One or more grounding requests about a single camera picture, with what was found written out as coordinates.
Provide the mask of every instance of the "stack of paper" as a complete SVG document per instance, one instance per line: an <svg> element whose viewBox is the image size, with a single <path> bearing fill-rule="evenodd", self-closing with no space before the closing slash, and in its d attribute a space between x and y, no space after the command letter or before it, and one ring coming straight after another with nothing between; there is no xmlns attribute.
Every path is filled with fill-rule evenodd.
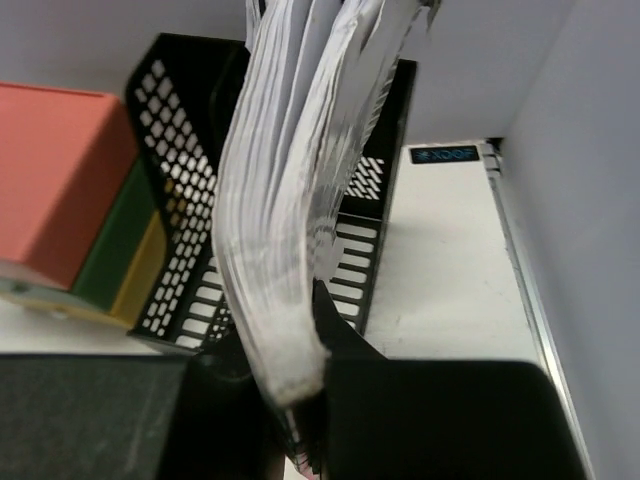
<svg viewBox="0 0 640 480"><path fill-rule="evenodd" d="M256 3L213 242L255 377L286 409L323 386L312 282L330 276L338 208L421 2L270 0L261 19Z"/></svg>

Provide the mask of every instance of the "black basket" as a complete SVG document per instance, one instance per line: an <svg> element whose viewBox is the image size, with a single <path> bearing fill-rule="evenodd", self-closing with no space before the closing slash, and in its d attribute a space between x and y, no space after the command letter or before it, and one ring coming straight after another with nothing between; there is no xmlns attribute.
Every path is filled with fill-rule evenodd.
<svg viewBox="0 0 640 480"><path fill-rule="evenodd" d="M190 353L231 331L209 232L218 162L249 54L241 42L161 34L131 76L126 102L168 238L154 291L130 334ZM401 61L340 209L345 255L329 291L364 332L415 77Z"/></svg>

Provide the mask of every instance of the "black label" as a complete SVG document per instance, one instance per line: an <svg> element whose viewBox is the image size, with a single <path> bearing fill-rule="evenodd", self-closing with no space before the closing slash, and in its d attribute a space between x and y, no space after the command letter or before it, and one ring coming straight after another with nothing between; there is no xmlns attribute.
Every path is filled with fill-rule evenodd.
<svg viewBox="0 0 640 480"><path fill-rule="evenodd" d="M412 163L454 163L480 160L475 145L455 145L451 147L412 148Z"/></svg>

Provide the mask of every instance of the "gray wall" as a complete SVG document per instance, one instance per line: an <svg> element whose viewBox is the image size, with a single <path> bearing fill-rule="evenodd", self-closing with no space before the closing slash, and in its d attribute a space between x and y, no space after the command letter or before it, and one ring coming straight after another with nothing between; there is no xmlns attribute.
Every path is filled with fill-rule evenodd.
<svg viewBox="0 0 640 480"><path fill-rule="evenodd" d="M598 478L640 478L640 2L576 2L505 144Z"/></svg>
<svg viewBox="0 0 640 480"><path fill-rule="evenodd" d="M502 135L574 0L444 0L421 62L410 142ZM121 94L156 33L241 39L242 0L0 0L0 81Z"/></svg>

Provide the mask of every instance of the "white surface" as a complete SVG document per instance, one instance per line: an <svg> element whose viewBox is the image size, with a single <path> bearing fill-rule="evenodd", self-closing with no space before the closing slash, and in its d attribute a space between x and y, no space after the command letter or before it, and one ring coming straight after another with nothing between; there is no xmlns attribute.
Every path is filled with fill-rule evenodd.
<svg viewBox="0 0 640 480"><path fill-rule="evenodd" d="M240 0L0 0L0 81L122 94L160 32L243 40ZM445 0L420 62L411 142L502 135L575 0Z"/></svg>
<svg viewBox="0 0 640 480"><path fill-rule="evenodd" d="M481 162L403 156L366 338L390 357L538 362Z"/></svg>
<svg viewBox="0 0 640 480"><path fill-rule="evenodd" d="M596 477L640 478L640 3L576 6L505 144Z"/></svg>

